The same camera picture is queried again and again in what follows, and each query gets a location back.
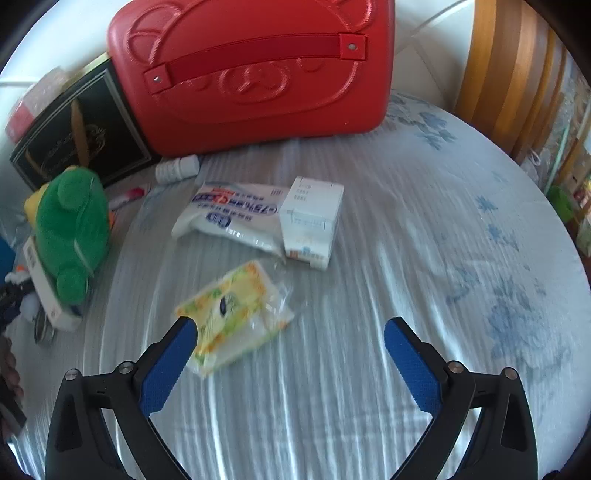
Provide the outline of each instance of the human hand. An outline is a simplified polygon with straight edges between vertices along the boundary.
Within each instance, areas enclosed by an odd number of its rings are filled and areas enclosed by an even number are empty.
[[[2,377],[8,388],[12,390],[18,398],[22,398],[24,392],[19,385],[21,377],[16,370],[17,359],[10,351],[11,346],[12,342],[10,338],[0,336],[0,355],[2,356],[0,358],[0,366],[2,368]],[[7,442],[12,436],[12,432],[8,423],[4,419],[2,419],[1,422],[0,432],[2,432],[2,441]]]

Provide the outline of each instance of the white tablecloth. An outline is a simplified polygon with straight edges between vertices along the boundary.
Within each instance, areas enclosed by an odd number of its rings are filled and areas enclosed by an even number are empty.
[[[452,115],[393,93],[374,132],[210,155],[197,182],[289,186],[296,176],[345,186],[329,269],[290,261],[305,299],[292,305],[292,325],[204,381],[185,370],[152,416],[188,473],[390,478],[430,421],[384,348],[383,327],[394,316],[471,371],[516,367],[540,477],[561,467],[591,409],[591,296],[566,230],[519,167]],[[170,327],[179,302],[262,256],[200,233],[171,239],[195,189],[185,181],[120,211],[76,333],[60,333],[43,349],[30,325],[12,326],[28,415],[16,447],[36,478],[68,369],[98,374],[137,359]],[[459,463],[475,418],[445,475]],[[141,478],[114,417],[108,423],[128,472]]]

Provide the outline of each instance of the red suitcase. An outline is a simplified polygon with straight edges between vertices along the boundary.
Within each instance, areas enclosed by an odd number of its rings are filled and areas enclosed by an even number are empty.
[[[134,0],[108,41],[166,157],[364,132],[386,112],[394,0]]]

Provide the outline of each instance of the metal rivet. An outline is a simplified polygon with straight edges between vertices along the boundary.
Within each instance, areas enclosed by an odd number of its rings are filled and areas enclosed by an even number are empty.
[[[135,364],[133,362],[123,362],[119,366],[119,373],[120,374],[128,374],[134,369]]]
[[[78,376],[78,370],[72,368],[72,370],[68,370],[64,376],[64,378],[68,381],[74,380]]]
[[[511,367],[505,368],[505,376],[509,380],[517,380],[517,378],[519,377],[519,375],[517,375],[516,370]]]
[[[464,366],[460,362],[449,362],[448,367],[453,374],[461,374],[464,371]]]

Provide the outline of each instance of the white box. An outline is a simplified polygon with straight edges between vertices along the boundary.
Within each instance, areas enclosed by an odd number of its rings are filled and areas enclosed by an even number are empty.
[[[297,177],[279,210],[285,253],[326,270],[345,188]]]
[[[53,288],[53,280],[45,272],[37,254],[34,237],[29,237],[22,250],[25,254],[25,262],[31,274],[31,280],[35,285],[35,290],[51,325],[57,330],[75,331],[80,325],[82,317],[76,315],[70,307],[62,305],[58,300]]]

